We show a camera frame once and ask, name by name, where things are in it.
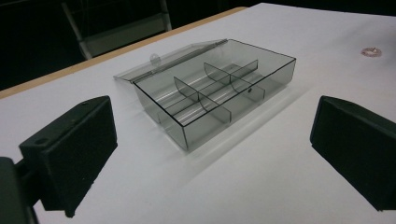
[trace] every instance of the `plastic compartment tray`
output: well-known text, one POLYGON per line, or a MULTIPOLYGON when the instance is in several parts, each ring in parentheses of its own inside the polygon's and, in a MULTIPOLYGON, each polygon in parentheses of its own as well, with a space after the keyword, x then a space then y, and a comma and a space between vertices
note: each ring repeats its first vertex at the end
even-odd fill
POLYGON ((193 44, 152 55, 116 78, 134 84, 146 112, 192 150, 282 90, 296 59, 239 41, 193 44))

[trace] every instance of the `transparent lid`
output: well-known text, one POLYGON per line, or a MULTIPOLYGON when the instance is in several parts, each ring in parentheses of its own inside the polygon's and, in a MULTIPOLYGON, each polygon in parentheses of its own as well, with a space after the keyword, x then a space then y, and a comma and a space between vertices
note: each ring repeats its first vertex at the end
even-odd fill
POLYGON ((218 45, 227 43, 227 39, 212 40, 202 43, 188 45, 182 49, 177 49, 159 57, 157 54, 150 56, 150 62, 143 63, 136 68, 116 75, 115 78, 123 79, 130 82, 138 82, 156 73, 164 71, 175 65, 183 63, 199 54, 202 54, 218 45))

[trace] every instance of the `white table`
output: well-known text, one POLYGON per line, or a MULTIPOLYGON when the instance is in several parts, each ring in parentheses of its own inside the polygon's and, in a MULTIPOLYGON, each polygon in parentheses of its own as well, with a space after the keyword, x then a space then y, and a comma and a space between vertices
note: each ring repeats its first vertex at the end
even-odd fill
POLYGON ((73 218, 40 223, 396 223, 311 147, 321 95, 396 121, 396 18, 260 4, 0 100, 0 155, 84 100, 109 95, 119 147, 73 218), (113 76, 194 42, 231 38, 297 58, 289 86, 190 154, 113 76), (361 55, 381 49, 379 58, 361 55))

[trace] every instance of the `wooden table edge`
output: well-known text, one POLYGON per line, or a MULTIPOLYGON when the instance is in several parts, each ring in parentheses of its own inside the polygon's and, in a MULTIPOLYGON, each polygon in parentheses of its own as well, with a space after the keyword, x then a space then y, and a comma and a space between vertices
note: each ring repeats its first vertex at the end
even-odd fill
POLYGON ((64 76, 76 73, 77 71, 82 70, 84 68, 93 66, 93 65, 98 64, 98 63, 102 63, 102 62, 104 62, 106 60, 112 59, 112 58, 117 57, 117 56, 119 56, 121 54, 129 52, 131 50, 141 48, 141 47, 146 46, 148 44, 151 44, 153 42, 156 42, 156 41, 159 41, 161 39, 164 39, 166 37, 169 37, 169 36, 172 36, 172 35, 177 35, 179 33, 182 33, 182 32, 188 31, 188 30, 190 30, 192 28, 195 28, 197 26, 200 26, 200 25, 209 23, 211 21, 215 21, 215 20, 218 20, 220 18, 229 16, 231 14, 234 14, 235 12, 244 10, 245 8, 246 7, 235 7, 233 9, 221 12, 221 13, 219 13, 217 15, 205 18, 203 20, 196 21, 196 22, 190 23, 188 25, 176 28, 175 30, 171 30, 169 32, 166 32, 166 33, 163 33, 163 34, 160 34, 160 35, 155 35, 155 36, 153 36, 151 38, 139 41, 137 43, 134 43, 132 45, 126 46, 126 47, 121 48, 121 49, 116 49, 114 51, 111 51, 111 52, 109 52, 107 54, 104 54, 104 55, 98 56, 96 58, 90 59, 88 61, 85 61, 85 62, 82 62, 82 63, 78 63, 78 64, 72 65, 70 67, 66 67, 65 69, 59 70, 57 72, 45 75, 43 77, 38 77, 36 79, 27 81, 27 82, 22 83, 20 85, 5 89, 3 91, 0 91, 0 99, 6 98, 6 97, 8 97, 10 95, 13 95, 13 94, 16 94, 18 92, 27 91, 29 89, 32 89, 32 88, 36 87, 36 86, 42 85, 42 84, 47 83, 47 82, 51 82, 52 80, 55 80, 57 78, 64 77, 64 76))

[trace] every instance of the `compartment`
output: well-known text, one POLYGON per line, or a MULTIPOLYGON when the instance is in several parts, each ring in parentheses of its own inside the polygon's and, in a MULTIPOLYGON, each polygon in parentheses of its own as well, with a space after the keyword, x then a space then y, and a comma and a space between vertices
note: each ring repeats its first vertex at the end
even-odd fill
POLYGON ((152 57, 116 78, 130 81, 147 113, 182 148, 204 144, 291 81, 295 59, 235 40, 152 57))

